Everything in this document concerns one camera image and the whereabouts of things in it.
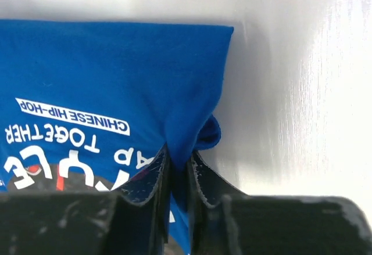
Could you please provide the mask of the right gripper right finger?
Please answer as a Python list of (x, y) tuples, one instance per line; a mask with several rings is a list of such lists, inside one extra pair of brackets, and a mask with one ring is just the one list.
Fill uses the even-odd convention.
[(349, 199), (250, 196), (194, 152), (187, 164), (192, 254), (370, 254), (371, 229)]

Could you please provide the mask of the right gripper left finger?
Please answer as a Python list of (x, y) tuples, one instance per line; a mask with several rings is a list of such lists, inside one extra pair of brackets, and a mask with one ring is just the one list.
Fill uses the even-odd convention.
[(162, 254), (171, 162), (166, 146), (111, 192), (1, 195), (2, 254)]

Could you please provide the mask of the blue t-shirt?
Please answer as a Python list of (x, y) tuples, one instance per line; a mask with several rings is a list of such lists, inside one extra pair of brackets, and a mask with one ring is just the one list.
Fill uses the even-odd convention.
[(1, 21), (1, 195), (111, 192), (162, 147), (168, 238), (191, 253), (185, 166), (221, 138), (213, 116), (234, 29)]

